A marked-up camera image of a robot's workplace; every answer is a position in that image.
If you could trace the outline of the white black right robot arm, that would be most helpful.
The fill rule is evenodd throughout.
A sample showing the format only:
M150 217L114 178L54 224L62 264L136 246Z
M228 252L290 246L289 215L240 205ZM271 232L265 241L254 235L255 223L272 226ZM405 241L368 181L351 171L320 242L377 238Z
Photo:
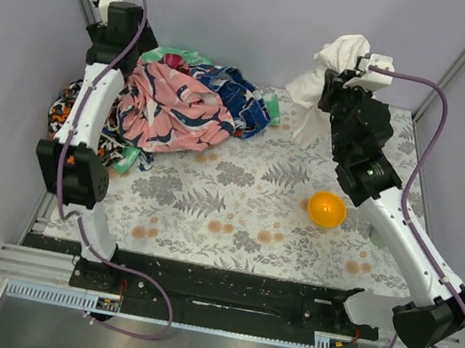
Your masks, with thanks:
M337 181L380 234L396 260L409 297L356 291L344 301L355 325L392 330L407 348L437 348L465 328L465 283L447 265L408 205L383 152L394 134L389 106L374 98L367 72L324 73L318 107L329 114Z

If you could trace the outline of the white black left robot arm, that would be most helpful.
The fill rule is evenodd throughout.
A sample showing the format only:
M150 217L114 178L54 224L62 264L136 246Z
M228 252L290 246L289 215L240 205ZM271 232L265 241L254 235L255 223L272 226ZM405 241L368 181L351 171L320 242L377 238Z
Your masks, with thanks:
M57 198L60 218L79 228L81 255L70 285L109 291L117 288L120 275L110 266L118 247L102 203L110 180L99 157L99 140L138 56L156 43L141 6L96 3L102 21L87 27L91 46L81 89L53 139L38 142L36 155L46 189Z

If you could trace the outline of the pink navy patterned cloth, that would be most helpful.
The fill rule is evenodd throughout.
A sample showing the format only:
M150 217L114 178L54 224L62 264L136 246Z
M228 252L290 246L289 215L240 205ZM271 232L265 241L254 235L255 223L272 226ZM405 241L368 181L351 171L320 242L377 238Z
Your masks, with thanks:
M119 132L145 152L199 152L236 131L215 92L163 63L138 63L125 89L117 110Z

